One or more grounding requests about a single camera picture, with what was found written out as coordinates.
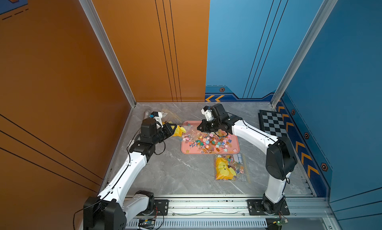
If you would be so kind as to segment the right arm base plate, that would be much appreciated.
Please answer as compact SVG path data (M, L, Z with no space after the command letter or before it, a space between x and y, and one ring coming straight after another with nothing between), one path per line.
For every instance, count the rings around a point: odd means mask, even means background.
M269 200L249 199L247 207L250 216L289 216L290 211L285 199L274 204Z

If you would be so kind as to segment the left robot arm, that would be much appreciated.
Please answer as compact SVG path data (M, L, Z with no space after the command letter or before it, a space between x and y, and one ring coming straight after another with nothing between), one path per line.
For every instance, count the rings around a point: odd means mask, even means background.
M84 203L81 211L85 230L124 230L134 217L154 212L152 192L138 191L128 202L125 198L139 172L155 154L156 145L173 136L176 129L176 124L163 124L159 117L142 121L118 173L97 197L89 197Z

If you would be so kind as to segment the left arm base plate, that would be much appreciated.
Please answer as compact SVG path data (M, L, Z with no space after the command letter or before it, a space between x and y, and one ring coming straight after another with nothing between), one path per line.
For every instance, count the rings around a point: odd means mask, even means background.
M158 214L168 215L169 210L169 200L168 199L155 199L154 205L151 210L145 210L138 214L138 216L157 216Z

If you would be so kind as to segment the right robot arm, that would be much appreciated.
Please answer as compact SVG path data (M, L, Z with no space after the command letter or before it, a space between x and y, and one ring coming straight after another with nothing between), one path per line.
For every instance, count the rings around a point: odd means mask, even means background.
M287 136L277 137L248 124L242 117L229 114L222 104L204 106L204 115L197 129L204 133L225 131L241 137L266 155L266 170L269 174L268 186L263 195L260 211L274 215L287 210L285 188L290 184L290 175L297 165L294 148Z

